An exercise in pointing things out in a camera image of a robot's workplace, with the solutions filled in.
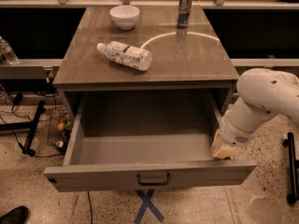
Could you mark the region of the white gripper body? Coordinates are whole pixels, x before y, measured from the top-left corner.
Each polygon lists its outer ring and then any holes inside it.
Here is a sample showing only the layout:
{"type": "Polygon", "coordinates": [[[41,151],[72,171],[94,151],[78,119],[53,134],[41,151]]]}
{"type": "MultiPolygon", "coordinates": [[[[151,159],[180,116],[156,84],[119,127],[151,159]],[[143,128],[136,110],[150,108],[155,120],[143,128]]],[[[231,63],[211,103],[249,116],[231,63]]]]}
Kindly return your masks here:
{"type": "Polygon", "coordinates": [[[257,117],[250,112],[226,111],[221,119],[220,135],[223,143],[243,147],[252,140],[257,128],[257,117]]]}

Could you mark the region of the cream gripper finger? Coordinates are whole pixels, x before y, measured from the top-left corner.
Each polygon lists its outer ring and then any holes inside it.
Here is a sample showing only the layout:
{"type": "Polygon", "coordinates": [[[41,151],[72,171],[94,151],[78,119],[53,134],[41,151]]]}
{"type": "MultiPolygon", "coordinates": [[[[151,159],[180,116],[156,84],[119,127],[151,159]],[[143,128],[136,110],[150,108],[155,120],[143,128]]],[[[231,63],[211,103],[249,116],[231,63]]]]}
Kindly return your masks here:
{"type": "Polygon", "coordinates": [[[221,147],[221,134],[220,134],[220,130],[217,130],[214,135],[211,149],[218,150],[220,147],[221,147]]]}
{"type": "Polygon", "coordinates": [[[214,141],[211,146],[211,156],[216,159],[225,159],[233,156],[236,153],[236,150],[223,143],[222,141],[214,141]]]}

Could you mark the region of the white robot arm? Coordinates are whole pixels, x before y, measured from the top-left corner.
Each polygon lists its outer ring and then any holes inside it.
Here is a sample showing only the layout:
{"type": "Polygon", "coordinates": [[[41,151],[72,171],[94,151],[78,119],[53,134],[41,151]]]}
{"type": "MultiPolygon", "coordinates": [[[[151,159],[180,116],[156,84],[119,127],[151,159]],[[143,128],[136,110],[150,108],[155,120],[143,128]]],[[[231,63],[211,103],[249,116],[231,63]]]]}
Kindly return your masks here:
{"type": "Polygon", "coordinates": [[[265,68],[244,72],[236,83],[239,97],[219,122],[211,146],[213,158],[225,159],[250,143],[255,132],[275,115],[299,123],[299,81],[296,75],[265,68]]]}

